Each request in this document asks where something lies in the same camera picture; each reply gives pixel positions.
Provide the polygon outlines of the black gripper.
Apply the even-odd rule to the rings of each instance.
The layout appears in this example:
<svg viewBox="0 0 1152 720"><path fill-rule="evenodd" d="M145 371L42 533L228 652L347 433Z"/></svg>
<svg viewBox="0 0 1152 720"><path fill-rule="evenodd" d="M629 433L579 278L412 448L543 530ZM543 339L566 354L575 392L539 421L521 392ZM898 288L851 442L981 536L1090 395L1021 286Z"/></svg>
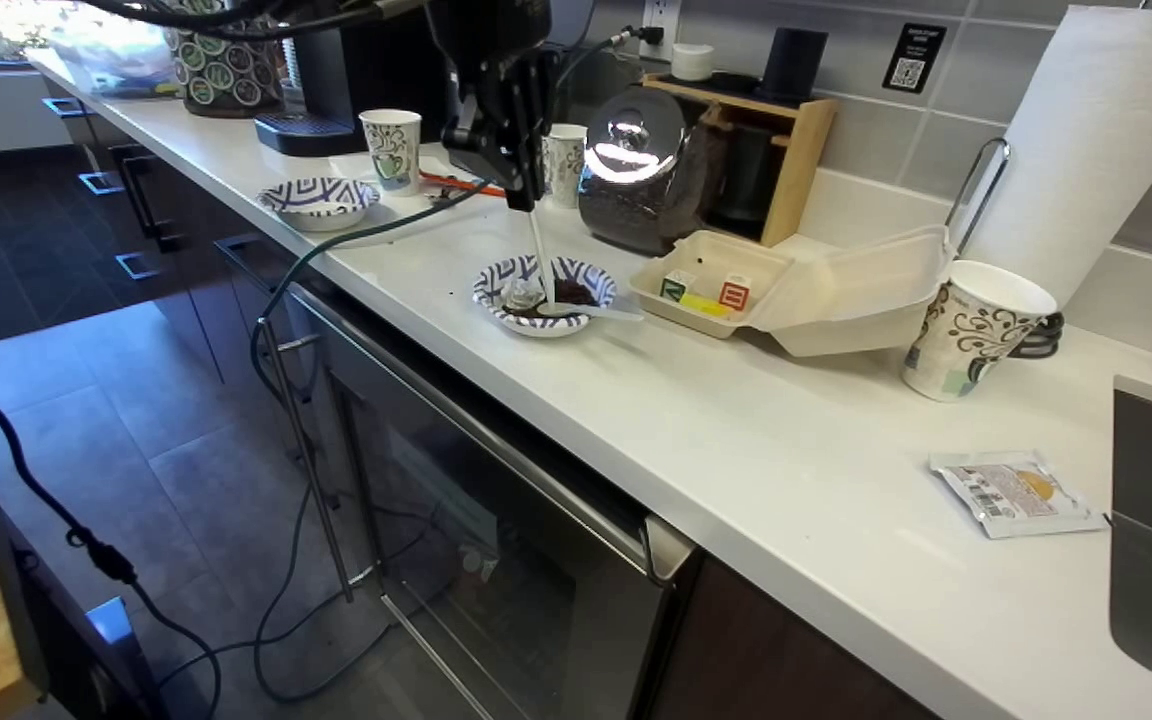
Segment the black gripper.
<svg viewBox="0 0 1152 720"><path fill-rule="evenodd" d="M553 79L546 54L451 79L448 162L495 186L514 212L530 212L543 195L539 142L553 119Z"/></svg>

